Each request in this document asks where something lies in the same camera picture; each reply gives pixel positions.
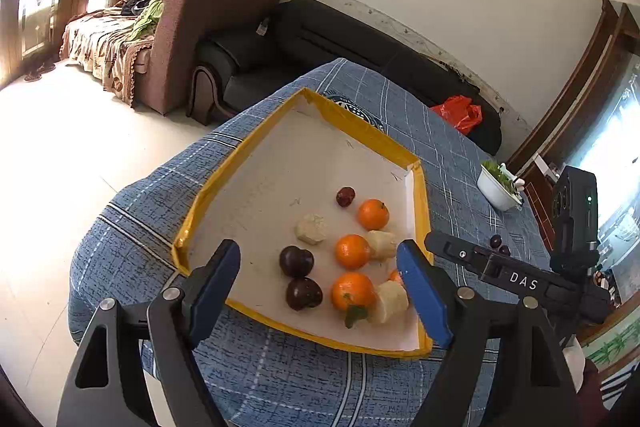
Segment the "patterned sofa blanket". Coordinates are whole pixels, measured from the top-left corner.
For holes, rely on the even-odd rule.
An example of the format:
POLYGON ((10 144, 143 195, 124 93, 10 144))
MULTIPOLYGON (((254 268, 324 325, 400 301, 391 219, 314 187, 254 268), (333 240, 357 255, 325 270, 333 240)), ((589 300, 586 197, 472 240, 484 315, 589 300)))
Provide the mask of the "patterned sofa blanket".
POLYGON ((147 74, 163 0, 126 0, 81 14, 63 31, 58 54, 99 80, 104 91, 134 104, 136 81, 147 74))

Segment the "green lettuce leaves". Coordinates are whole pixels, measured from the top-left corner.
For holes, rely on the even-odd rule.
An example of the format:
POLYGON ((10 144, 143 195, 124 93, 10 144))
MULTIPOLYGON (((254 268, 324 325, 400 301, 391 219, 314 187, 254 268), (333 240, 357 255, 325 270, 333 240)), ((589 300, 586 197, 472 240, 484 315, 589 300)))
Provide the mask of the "green lettuce leaves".
POLYGON ((502 185, 506 191, 513 195, 518 194, 520 191, 518 184, 516 184, 518 177, 510 173, 510 171, 506 169, 506 165, 497 164, 495 161, 487 159, 482 162, 482 166, 502 185))

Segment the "sugarcane piece octagonal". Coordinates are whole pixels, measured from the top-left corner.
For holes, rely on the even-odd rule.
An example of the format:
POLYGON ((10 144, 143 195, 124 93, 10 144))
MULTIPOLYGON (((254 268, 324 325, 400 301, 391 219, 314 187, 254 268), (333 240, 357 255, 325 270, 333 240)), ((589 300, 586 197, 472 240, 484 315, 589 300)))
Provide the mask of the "sugarcane piece octagonal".
POLYGON ((294 232, 303 243, 318 245, 326 239, 326 222, 320 215, 306 215, 296 222, 294 232))

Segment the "black sofa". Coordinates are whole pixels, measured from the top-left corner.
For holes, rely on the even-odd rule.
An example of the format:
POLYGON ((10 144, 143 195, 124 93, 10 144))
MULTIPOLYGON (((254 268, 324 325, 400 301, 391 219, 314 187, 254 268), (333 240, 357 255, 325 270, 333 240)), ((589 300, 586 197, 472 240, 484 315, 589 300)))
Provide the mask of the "black sofa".
POLYGON ((452 68, 317 0, 284 2, 259 23, 201 38, 186 115, 200 124, 225 121, 336 58, 378 72, 428 107, 467 96, 483 116, 468 137, 485 152, 498 152, 500 116, 480 89, 452 68))

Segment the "white bowl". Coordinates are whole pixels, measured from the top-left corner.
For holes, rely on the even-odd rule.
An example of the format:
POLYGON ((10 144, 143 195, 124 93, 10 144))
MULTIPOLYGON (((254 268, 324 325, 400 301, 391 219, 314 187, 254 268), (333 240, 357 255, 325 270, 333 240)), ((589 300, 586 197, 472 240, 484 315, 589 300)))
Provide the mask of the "white bowl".
POLYGON ((480 166, 477 187, 495 210, 505 212, 523 205, 521 197, 508 191, 485 166, 480 166))

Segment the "red date fruit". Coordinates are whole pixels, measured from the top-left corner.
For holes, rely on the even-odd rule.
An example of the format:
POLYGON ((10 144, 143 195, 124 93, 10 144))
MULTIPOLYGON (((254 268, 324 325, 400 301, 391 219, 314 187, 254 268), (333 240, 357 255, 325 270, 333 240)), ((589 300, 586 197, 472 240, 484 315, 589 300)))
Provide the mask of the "red date fruit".
POLYGON ((335 200, 337 202, 337 205, 343 208, 346 208, 352 205, 352 202, 354 201, 355 197, 356 197, 355 190, 350 186, 344 186, 340 188, 336 193, 335 200))

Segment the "large orange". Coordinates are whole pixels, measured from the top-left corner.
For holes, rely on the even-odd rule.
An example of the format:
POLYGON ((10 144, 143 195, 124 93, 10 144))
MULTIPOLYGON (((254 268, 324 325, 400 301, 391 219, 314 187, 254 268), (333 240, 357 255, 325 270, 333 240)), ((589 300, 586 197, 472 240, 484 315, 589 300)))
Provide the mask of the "large orange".
POLYGON ((374 285, 360 272, 345 272, 334 281, 331 301, 337 311, 346 312, 351 307, 369 309, 375 304, 374 285))

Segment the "sugarcane piece long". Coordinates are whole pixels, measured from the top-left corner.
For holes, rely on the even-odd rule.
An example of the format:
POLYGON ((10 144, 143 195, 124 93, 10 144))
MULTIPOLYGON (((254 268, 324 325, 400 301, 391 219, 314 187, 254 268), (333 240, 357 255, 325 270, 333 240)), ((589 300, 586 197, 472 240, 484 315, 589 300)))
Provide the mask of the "sugarcane piece long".
POLYGON ((369 310, 368 321, 385 324, 409 308, 407 291, 401 283, 386 281, 374 288, 375 303, 369 310))

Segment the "blue plaid tablecloth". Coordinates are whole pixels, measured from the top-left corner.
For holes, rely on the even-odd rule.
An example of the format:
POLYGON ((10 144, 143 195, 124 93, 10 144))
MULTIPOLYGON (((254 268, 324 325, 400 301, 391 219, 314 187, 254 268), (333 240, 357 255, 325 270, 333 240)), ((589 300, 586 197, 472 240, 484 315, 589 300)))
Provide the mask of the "blue plaid tablecloth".
MULTIPOLYGON (((491 208, 476 181, 485 153, 384 76, 338 58, 239 113, 149 176, 117 193, 70 267, 68 328, 80 339, 99 303, 144 303, 182 278, 170 242, 196 192, 263 120, 307 88, 345 101, 420 158, 434 229, 484 244, 500 235, 513 257, 547 268, 533 209, 491 208)), ((351 355, 270 329, 224 309, 195 360, 222 415, 239 426, 405 426, 444 354, 391 359, 351 355)))

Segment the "small orange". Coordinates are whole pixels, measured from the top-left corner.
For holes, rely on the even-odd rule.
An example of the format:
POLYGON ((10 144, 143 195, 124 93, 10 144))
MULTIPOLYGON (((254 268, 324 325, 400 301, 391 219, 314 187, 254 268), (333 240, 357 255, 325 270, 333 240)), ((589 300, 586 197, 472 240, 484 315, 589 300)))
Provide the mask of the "small orange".
POLYGON ((404 286, 404 282, 397 270, 390 272, 390 275, 387 277, 387 280, 398 283, 400 286, 404 286))
POLYGON ((359 270, 371 259, 372 251, 367 239, 357 234, 341 237, 334 246, 336 261, 346 270, 359 270))

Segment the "yellow cardboard tray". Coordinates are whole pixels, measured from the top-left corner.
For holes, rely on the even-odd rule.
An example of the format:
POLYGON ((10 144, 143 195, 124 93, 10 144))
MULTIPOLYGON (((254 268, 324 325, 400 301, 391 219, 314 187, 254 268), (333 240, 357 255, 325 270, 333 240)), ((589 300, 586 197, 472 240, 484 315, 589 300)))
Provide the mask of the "yellow cardboard tray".
POLYGON ((390 219, 368 234, 373 257, 361 268, 379 291, 390 290, 396 246, 430 231, 426 180, 419 159, 347 109, 309 89, 284 101, 217 167, 196 195, 171 246, 183 273, 201 268, 226 239, 241 265, 227 303, 282 333, 332 349, 412 358, 430 352, 418 314, 384 301, 373 317, 345 324, 330 300, 296 311, 285 300, 282 249, 310 251, 310 271, 324 293, 343 274, 336 243, 363 235, 359 207, 382 202, 390 219))

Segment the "red plastic bag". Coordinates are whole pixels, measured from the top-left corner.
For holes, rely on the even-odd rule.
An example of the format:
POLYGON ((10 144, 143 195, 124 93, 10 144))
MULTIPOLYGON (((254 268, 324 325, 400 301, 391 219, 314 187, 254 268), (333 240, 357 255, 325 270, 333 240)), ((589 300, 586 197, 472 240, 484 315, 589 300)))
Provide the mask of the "red plastic bag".
POLYGON ((483 121, 482 108, 464 95, 450 96, 444 103, 433 106, 431 111, 464 135, 483 121))

